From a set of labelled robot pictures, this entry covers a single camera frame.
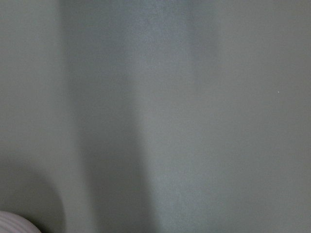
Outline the pink bowl of ice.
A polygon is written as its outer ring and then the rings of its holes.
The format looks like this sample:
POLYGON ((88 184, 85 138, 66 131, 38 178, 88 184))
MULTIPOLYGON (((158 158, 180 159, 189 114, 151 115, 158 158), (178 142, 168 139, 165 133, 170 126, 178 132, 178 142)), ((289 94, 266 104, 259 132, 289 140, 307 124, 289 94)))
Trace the pink bowl of ice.
POLYGON ((41 233, 41 231, 29 220, 10 213, 0 212, 1 233, 41 233))

